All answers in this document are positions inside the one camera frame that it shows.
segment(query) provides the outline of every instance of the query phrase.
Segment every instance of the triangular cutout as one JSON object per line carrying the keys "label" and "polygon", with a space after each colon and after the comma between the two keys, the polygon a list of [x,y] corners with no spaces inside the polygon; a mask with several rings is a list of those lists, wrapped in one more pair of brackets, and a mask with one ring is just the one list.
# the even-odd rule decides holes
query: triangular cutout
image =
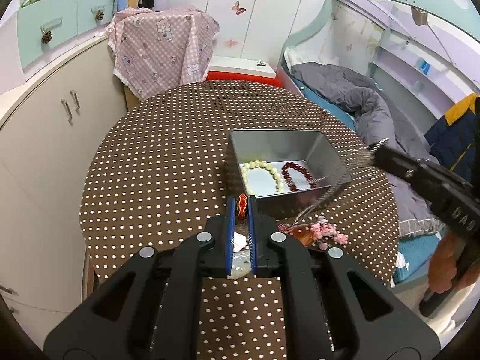
{"label": "triangular cutout", "polygon": [[372,290],[355,272],[348,272],[347,276],[367,321],[375,321],[393,311],[392,306]]}
{"label": "triangular cutout", "polygon": [[100,317],[117,321],[134,279],[135,273],[131,272],[126,275],[116,286],[110,289],[109,293],[102,297],[94,307],[93,312]]}

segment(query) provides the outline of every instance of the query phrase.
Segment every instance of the yellow and navy garment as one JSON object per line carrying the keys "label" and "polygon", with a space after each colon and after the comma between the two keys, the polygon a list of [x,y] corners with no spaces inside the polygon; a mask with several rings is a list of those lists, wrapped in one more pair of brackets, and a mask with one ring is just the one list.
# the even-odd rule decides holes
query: yellow and navy garment
{"label": "yellow and navy garment", "polygon": [[425,134],[430,152],[445,168],[472,181],[480,97],[475,93],[450,108]]}

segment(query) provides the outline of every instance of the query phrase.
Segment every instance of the brown tablecloth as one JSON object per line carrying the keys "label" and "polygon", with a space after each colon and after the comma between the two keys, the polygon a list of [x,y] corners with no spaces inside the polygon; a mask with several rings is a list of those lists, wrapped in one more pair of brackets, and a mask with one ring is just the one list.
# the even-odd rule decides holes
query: brown tablecloth
{"label": "brown tablecloth", "polygon": [[[233,128],[321,130],[341,155],[363,147],[327,111],[268,85],[207,81],[143,102],[105,137],[85,184],[80,219],[100,280],[141,247],[176,247],[225,212],[222,165]],[[345,251],[387,284],[398,218],[384,174],[354,173],[324,214],[349,235]],[[277,279],[205,279],[203,289],[198,359],[286,357]]]}

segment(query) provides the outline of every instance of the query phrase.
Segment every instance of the silver screw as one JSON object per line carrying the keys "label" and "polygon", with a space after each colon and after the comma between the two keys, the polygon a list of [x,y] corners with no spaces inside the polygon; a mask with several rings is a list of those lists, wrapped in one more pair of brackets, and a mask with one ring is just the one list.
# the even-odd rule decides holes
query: silver screw
{"label": "silver screw", "polygon": [[270,238],[272,239],[272,241],[275,241],[275,242],[283,242],[287,239],[287,236],[283,233],[280,233],[279,231],[277,233],[273,233]]}
{"label": "silver screw", "polygon": [[197,234],[197,240],[200,242],[208,242],[212,239],[212,235],[208,231],[202,231]]}
{"label": "silver screw", "polygon": [[339,259],[343,256],[343,250],[339,249],[338,247],[331,247],[328,250],[328,255],[334,259]]}
{"label": "silver screw", "polygon": [[144,259],[150,258],[155,254],[155,249],[151,246],[145,246],[140,249],[140,257]]}

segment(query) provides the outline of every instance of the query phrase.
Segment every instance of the mint green drawer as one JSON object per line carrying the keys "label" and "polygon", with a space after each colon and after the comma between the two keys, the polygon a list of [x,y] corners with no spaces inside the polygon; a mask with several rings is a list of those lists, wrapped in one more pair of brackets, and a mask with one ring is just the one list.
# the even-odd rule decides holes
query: mint green drawer
{"label": "mint green drawer", "polygon": [[[52,40],[42,44],[42,27],[50,29]],[[41,0],[17,14],[18,51],[22,67],[78,34],[77,0]]]}
{"label": "mint green drawer", "polygon": [[[97,10],[104,13],[102,21],[96,21]],[[78,33],[110,23],[113,17],[113,0],[78,0]]]}

